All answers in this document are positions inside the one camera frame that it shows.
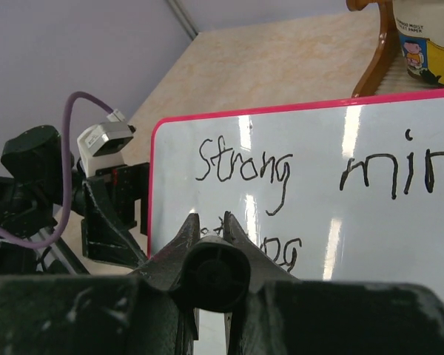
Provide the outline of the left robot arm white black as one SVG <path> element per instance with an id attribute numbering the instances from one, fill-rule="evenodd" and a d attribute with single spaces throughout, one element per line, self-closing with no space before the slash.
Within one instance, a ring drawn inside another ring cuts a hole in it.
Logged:
<path id="1" fill-rule="evenodd" d="M 83 255 L 93 261 L 137 268 L 147 256 L 131 235 L 135 202 L 147 210 L 149 164 L 125 164 L 122 149 L 135 129 L 124 123 L 90 127 L 71 161 L 71 209 L 82 217 Z M 4 145 L 0 177 L 0 227 L 26 240 L 52 231 L 53 207 L 63 201 L 61 137 L 53 126 L 37 126 Z"/>

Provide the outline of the black marker cap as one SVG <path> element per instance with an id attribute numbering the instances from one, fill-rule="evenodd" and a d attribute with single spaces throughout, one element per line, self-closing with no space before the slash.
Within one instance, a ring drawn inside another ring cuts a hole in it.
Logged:
<path id="1" fill-rule="evenodd" d="M 223 238 L 209 235 L 190 248 L 169 294 L 181 307 L 225 314 L 246 297 L 250 278 L 248 257 Z"/>

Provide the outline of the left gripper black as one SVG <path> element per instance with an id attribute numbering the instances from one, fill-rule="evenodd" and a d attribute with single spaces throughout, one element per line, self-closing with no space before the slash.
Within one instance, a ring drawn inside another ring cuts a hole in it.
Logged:
<path id="1" fill-rule="evenodd" d="M 142 266 L 148 257 L 130 230 L 148 233 L 149 163 L 103 168 L 83 182 L 83 254 L 98 263 Z"/>

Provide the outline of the whiteboard with pink frame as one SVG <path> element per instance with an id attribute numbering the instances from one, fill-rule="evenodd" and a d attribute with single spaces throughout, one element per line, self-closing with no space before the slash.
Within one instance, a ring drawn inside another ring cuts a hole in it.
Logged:
<path id="1" fill-rule="evenodd" d="M 409 282 L 444 302 L 444 89 L 165 118 L 148 249 L 224 212 L 302 280 Z"/>

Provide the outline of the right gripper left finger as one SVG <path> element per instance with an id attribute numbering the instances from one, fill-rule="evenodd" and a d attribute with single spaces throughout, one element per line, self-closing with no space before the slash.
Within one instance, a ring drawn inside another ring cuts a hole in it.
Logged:
<path id="1" fill-rule="evenodd" d="M 199 317 L 178 283 L 199 240 L 191 213 L 126 275 L 0 276 L 0 354 L 191 354 Z"/>

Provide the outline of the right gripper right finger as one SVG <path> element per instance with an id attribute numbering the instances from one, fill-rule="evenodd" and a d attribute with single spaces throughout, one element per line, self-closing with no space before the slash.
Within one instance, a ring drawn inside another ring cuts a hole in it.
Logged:
<path id="1" fill-rule="evenodd" d="M 229 354 L 444 354 L 444 302 L 429 288 L 299 280 L 231 212 L 223 238 L 251 266 L 245 299 L 226 315 Z"/>

